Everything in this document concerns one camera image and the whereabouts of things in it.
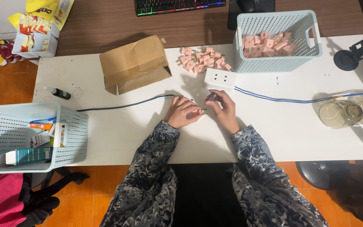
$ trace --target keyboard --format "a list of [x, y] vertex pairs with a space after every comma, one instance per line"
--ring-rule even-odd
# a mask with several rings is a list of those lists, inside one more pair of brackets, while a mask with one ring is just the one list
[[226, 6], [226, 0], [135, 0], [137, 17]]

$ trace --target mouse pad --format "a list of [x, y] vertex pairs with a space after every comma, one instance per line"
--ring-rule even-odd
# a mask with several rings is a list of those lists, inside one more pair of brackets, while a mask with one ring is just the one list
[[[255, 0], [255, 13], [269, 13], [275, 12], [275, 0]], [[238, 15], [243, 13], [236, 0], [229, 1], [229, 13], [228, 13], [228, 29], [236, 30], [238, 26]]]

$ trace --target white desk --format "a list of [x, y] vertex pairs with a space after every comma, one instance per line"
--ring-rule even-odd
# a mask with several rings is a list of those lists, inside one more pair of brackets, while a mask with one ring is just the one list
[[[363, 35], [322, 38], [323, 56], [310, 60], [290, 73], [240, 74], [236, 85], [274, 98], [310, 100], [320, 94], [363, 90], [363, 61], [355, 71], [342, 71], [333, 62], [339, 49], [348, 47]], [[212, 46], [233, 63], [232, 44]], [[166, 49], [173, 74], [166, 80], [115, 96], [104, 90], [98, 54], [44, 58], [40, 60], [33, 102], [56, 100], [74, 110], [113, 107], [136, 103], [159, 94], [184, 95], [204, 106], [209, 94], [203, 87], [204, 74], [188, 73], [175, 62], [180, 48]], [[78, 99], [63, 100], [43, 91], [51, 86], [73, 92]], [[277, 103], [242, 94], [229, 95], [236, 102], [236, 116], [252, 124], [265, 139], [276, 161], [362, 160], [363, 126], [330, 129], [316, 115], [321, 103]], [[89, 116], [86, 161], [75, 165], [130, 164], [135, 150], [163, 119], [172, 98], [158, 98], [117, 110], [85, 112]], [[211, 110], [198, 122], [182, 128], [169, 163], [213, 163], [236, 161], [229, 136], [215, 121]]]

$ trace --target white electrical outlet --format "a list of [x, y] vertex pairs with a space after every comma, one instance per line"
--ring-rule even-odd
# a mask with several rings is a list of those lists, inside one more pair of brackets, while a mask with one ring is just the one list
[[235, 88], [237, 73], [207, 68], [204, 87], [216, 90], [231, 91]]

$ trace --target light blue plastic basket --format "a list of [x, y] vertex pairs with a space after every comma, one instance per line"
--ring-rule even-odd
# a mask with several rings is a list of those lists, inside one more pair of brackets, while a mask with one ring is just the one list
[[[310, 29], [314, 37], [313, 47], [309, 39]], [[292, 42], [298, 47], [295, 56], [245, 58], [242, 35], [243, 37], [259, 35], [264, 30], [270, 35], [277, 35], [280, 31], [291, 32]], [[237, 73], [289, 72], [323, 54], [316, 14], [312, 10], [240, 14], [234, 46], [236, 47], [234, 63]]]
[[28, 139], [40, 129], [28, 127], [32, 120], [57, 117], [66, 125], [65, 147], [53, 150], [51, 163], [17, 165], [0, 170], [1, 173], [49, 172], [53, 168], [82, 162], [86, 158], [88, 116], [61, 106], [58, 102], [23, 103], [0, 106], [0, 152], [27, 148]]

